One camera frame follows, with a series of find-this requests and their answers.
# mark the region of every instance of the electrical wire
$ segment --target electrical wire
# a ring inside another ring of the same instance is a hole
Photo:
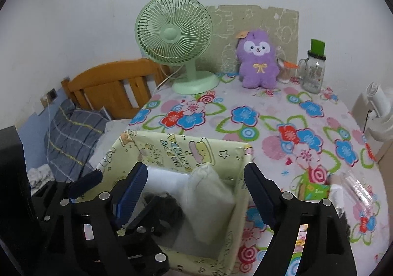
[[[158,84],[158,86],[156,87],[156,89],[154,90],[153,94],[151,96],[153,96],[154,94],[157,93],[157,91],[160,89],[161,86],[163,86],[165,84],[166,81],[168,81],[173,75],[175,75],[178,71],[180,71],[180,69],[184,66],[184,64],[182,66],[180,66],[176,71],[174,71],[171,75],[167,76],[167,78],[162,81],[160,84]]]
[[[173,78],[174,80],[183,77],[183,75],[179,75],[179,76],[176,76],[176,77],[168,76],[168,75],[165,73],[164,69],[162,68],[162,64],[160,64],[160,69],[161,69],[162,73],[163,73],[166,77]]]

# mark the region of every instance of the fan hub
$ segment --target fan hub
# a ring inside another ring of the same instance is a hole
[[[173,27],[167,27],[162,32],[162,36],[166,41],[173,41],[178,36],[178,30]]]

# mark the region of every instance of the white tube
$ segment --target white tube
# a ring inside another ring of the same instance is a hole
[[[366,93],[378,117],[384,117],[390,112],[390,102],[379,84],[375,82],[370,83],[367,86]]]

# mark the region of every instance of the fan stand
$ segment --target fan stand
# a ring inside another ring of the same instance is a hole
[[[186,74],[173,82],[172,89],[179,94],[199,94],[215,88],[219,78],[209,71],[197,71],[195,61],[185,64]]]

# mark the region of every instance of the fan base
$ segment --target fan base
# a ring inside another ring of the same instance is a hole
[[[209,71],[197,71],[195,80],[188,80],[187,76],[173,82],[172,89],[179,94],[199,94],[215,88],[219,78]]]

